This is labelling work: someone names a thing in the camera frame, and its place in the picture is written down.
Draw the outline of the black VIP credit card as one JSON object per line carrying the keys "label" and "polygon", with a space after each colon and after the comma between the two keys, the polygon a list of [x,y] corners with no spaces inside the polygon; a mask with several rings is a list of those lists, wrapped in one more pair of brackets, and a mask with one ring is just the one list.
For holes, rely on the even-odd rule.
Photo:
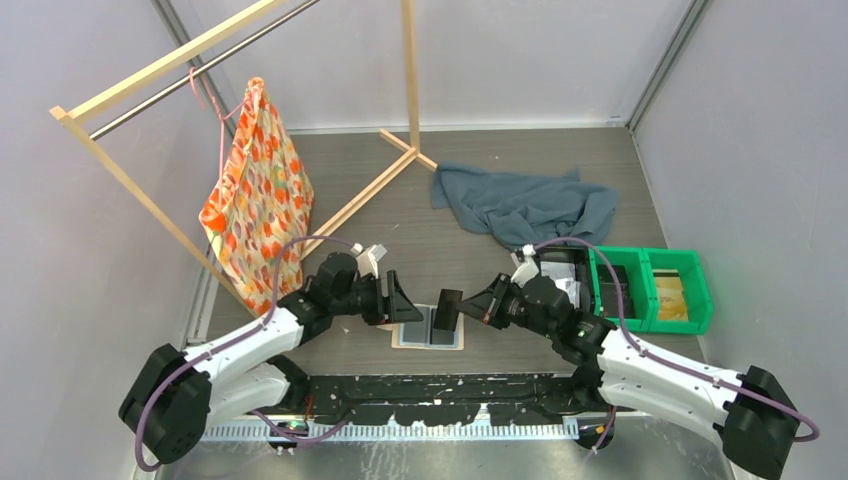
{"label": "black VIP credit card", "polygon": [[431,332],[431,307],[418,305],[421,311],[420,322],[403,323],[399,333],[399,344],[402,346],[427,346]]}

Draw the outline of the beige leather card holder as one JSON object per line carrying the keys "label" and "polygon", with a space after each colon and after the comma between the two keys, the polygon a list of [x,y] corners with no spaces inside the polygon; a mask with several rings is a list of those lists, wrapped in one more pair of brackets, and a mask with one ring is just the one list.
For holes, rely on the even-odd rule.
{"label": "beige leather card holder", "polygon": [[453,331],[439,330],[434,327],[437,307],[435,305],[416,304],[423,316],[421,322],[404,322],[382,325],[379,329],[391,333],[393,349],[417,349],[433,351],[461,351],[464,349],[464,316],[458,315]]}

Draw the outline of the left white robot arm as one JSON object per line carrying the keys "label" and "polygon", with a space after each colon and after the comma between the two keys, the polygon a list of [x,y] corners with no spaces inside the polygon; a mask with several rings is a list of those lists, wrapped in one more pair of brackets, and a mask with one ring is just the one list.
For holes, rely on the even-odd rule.
{"label": "left white robot arm", "polygon": [[189,453],[210,428],[276,407],[293,414],[308,403],[310,377],[286,354],[329,329],[338,316],[371,326],[420,322],[423,314],[399,285],[380,274],[382,245],[334,252],[303,285],[254,321],[213,341],[177,350],[164,344],[142,367],[119,408],[147,472]]}

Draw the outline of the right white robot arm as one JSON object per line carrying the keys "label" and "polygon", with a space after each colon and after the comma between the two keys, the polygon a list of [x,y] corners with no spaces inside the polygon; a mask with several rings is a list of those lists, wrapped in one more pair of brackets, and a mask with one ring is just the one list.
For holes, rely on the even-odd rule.
{"label": "right white robot arm", "polygon": [[515,252],[516,272],[498,275],[461,301],[459,311],[497,329],[516,325],[550,340],[577,368],[570,392],[580,408],[604,403],[648,413],[709,440],[753,475],[782,476],[801,422],[771,372],[706,365],[626,335],[611,320],[574,307],[532,254],[530,247]]}

